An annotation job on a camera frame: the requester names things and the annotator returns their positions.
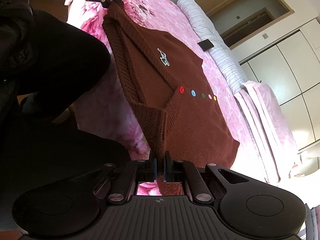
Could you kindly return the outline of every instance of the pink bedspread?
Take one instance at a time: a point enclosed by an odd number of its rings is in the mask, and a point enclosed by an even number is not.
[[[262,173],[263,164],[255,152],[235,98],[212,57],[198,46],[200,39],[182,11],[169,0],[123,1],[127,14],[136,23],[146,28],[168,31],[203,59],[204,74],[214,94],[217,95],[230,132],[234,139],[240,141],[232,169],[265,181]],[[111,53],[110,45],[101,26],[107,10],[100,3],[85,0],[66,0],[66,5],[71,2],[68,23],[97,37]],[[132,160],[148,158],[149,147],[122,92],[114,59],[99,84],[76,101],[76,119],[79,129],[122,143],[129,150]],[[144,183],[139,187],[138,194],[159,195],[159,191],[155,183]]]

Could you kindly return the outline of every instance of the button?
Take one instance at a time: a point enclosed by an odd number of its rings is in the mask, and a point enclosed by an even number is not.
[[[184,87],[183,87],[183,86],[180,86],[180,87],[179,87],[179,92],[180,92],[180,94],[183,94],[183,93],[184,93]]]
[[[23,53],[18,53],[18,54],[16,55],[16,59],[17,59],[18,61],[22,61],[22,60],[24,60],[24,58],[25,58],[25,56],[24,56]]]

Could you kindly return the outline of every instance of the white wardrobe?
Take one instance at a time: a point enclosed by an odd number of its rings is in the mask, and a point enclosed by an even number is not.
[[[316,19],[242,65],[274,91],[299,149],[320,139],[320,24]]]

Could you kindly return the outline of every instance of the brown cardigan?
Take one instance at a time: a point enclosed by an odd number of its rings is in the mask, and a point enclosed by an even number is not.
[[[202,70],[202,59],[168,32],[150,30],[111,3],[103,29],[115,57],[124,94],[157,156],[192,161],[197,167],[233,164],[239,142],[222,116]],[[181,193],[176,184],[159,181],[165,195]]]

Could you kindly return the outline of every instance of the metal screw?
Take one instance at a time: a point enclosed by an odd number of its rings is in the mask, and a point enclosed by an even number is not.
[[[205,193],[202,193],[202,194],[198,194],[196,196],[196,199],[199,200],[199,201],[209,201],[212,199],[212,197],[209,195],[209,194],[205,194]]]
[[[115,194],[110,194],[108,199],[110,201],[114,201],[114,202],[118,202],[118,201],[121,201],[124,199],[123,195],[122,194],[118,194],[118,193],[115,193]]]

